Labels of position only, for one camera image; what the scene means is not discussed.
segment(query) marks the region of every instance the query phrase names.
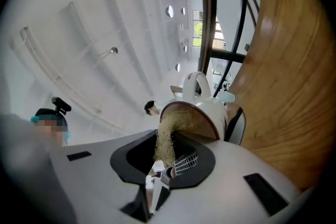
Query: white ceiling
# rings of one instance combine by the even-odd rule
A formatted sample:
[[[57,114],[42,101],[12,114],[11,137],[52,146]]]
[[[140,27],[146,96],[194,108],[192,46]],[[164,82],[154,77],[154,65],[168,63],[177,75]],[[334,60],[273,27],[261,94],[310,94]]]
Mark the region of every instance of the white ceiling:
[[[160,96],[167,73],[187,60],[179,44],[180,25],[189,27],[183,7],[187,0],[13,0],[8,32],[25,27],[26,46],[49,79],[80,107],[130,134],[147,119],[143,107]],[[118,54],[103,58],[111,47]]]

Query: hay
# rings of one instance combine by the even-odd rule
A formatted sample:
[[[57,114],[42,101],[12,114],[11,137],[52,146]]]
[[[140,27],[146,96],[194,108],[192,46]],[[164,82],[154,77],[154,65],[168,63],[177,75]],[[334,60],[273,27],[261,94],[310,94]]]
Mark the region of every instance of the hay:
[[[172,133],[177,130],[191,129],[193,125],[193,116],[190,111],[173,111],[167,114],[157,130],[154,160],[163,161],[165,166],[173,166],[175,153]]]

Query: wooden panel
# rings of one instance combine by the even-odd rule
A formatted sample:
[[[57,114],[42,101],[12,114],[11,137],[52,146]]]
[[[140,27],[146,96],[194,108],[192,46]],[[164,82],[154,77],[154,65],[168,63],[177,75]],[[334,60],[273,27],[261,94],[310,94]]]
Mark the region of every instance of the wooden panel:
[[[319,0],[261,0],[230,92],[247,125],[242,146],[298,187],[317,183],[336,130],[335,38]]]

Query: window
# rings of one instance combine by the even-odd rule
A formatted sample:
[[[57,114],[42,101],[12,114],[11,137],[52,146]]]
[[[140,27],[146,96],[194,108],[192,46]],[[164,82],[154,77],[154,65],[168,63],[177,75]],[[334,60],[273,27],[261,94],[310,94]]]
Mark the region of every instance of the window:
[[[193,46],[200,47],[202,41],[203,11],[193,10]],[[215,38],[212,44],[214,49],[226,50],[223,31],[216,17]]]

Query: white handle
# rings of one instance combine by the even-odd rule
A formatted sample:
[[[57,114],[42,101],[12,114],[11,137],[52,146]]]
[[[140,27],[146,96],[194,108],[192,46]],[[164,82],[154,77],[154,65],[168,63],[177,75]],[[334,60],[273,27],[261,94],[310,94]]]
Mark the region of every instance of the white handle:
[[[196,81],[198,81],[201,87],[201,97],[210,97],[210,87],[206,76],[202,72],[190,73],[186,76],[183,83],[182,100],[186,102],[193,102],[195,100],[195,87]]]

